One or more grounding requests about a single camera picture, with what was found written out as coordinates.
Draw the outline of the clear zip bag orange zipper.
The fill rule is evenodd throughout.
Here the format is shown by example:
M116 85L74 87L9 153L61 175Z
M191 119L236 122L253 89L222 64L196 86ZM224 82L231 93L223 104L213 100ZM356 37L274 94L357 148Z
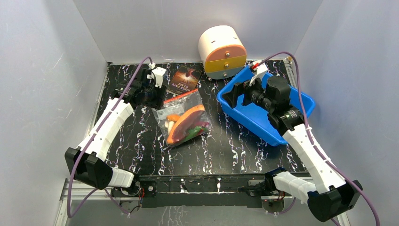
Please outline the clear zip bag orange zipper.
M165 100L161 109L153 109L152 111L165 139L165 143L169 147L185 143L182 140L187 136L188 130L193 129L194 124L198 121L209 122L208 133L212 128L210 118L203 105L198 89ZM170 114L178 114L181 117L175 122L171 132L168 133L164 123L167 121L166 116Z

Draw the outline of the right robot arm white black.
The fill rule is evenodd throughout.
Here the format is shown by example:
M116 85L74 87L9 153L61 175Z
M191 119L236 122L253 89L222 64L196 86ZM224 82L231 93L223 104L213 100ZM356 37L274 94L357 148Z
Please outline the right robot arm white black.
M303 114L290 103L290 92L284 78L271 76L265 88L259 78L254 83L237 82L222 97L231 108L237 107L239 96L243 96L242 105L255 104L267 111L272 127L297 153L313 179L308 182L277 168L266 173L264 189L271 195L280 191L291 194L306 203L317 220L326 222L354 207L361 184L344 179L329 166L327 158L318 154Z

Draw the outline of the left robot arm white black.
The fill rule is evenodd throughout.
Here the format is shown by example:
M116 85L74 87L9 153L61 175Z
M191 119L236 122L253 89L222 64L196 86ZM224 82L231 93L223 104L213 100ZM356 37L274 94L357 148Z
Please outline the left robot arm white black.
M139 69L132 81L119 84L89 135L76 148L68 148L65 160L73 179L103 190L122 188L129 196L140 192L136 173L110 167L105 163L109 149L120 128L138 106L160 109L167 87L163 85L166 69L151 64Z

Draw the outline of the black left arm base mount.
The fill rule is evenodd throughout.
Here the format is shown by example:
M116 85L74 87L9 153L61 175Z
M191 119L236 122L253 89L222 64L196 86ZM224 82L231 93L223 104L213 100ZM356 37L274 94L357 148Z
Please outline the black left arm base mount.
M152 180L134 181L129 188L114 187L111 188L113 198L142 200L143 198L153 198L156 196L157 182Z

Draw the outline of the green toy pepper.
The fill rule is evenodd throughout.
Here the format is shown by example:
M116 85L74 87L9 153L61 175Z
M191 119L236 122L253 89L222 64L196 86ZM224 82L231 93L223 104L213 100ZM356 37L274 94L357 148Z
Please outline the green toy pepper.
M194 127L193 129L188 130L187 136L182 140L182 142L186 142L188 140L191 140L199 135L202 135L204 133L208 133L208 128L206 127L201 127L197 126Z

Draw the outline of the magenta purple toy vegetable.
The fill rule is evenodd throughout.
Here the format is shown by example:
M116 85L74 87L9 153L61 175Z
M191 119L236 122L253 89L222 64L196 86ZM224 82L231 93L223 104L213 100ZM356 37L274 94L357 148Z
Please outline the magenta purple toy vegetable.
M194 127L203 127L203 128L209 128L210 124L208 121L198 121L194 124Z

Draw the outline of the white toy garlic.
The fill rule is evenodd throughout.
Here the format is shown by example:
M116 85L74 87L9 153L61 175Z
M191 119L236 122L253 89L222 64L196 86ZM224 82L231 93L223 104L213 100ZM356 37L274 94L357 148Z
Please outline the white toy garlic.
M174 121L165 121L164 126L167 129L168 133L171 132L172 128L174 127Z

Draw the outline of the orange bumpy toy food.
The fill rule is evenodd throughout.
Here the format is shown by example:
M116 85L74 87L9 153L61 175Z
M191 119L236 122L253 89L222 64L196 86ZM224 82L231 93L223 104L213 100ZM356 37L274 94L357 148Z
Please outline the orange bumpy toy food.
M166 116L167 121L177 122L181 116L178 114L170 114Z

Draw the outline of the blue plastic bin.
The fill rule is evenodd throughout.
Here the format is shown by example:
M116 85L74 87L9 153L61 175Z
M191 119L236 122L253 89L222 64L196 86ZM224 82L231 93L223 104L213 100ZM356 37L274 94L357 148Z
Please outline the blue plastic bin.
M232 117L239 124L256 134L259 138L264 140L271 146L286 145L287 141L278 133L278 131L272 127L268 120L267 111L261 109L255 104L249 104L248 106L242 106L244 95L241 95L237 99L237 106L230 108L227 101L223 98L223 94L232 90L233 85L237 82L244 82L250 80L253 77L249 66L245 66L230 82L225 85L224 88L217 94L217 100L222 106L222 111L228 116ZM298 97L298 90L291 87L290 92L290 103L300 109L300 100ZM316 101L309 95L302 92L302 99L304 108L307 116L310 116L316 107Z

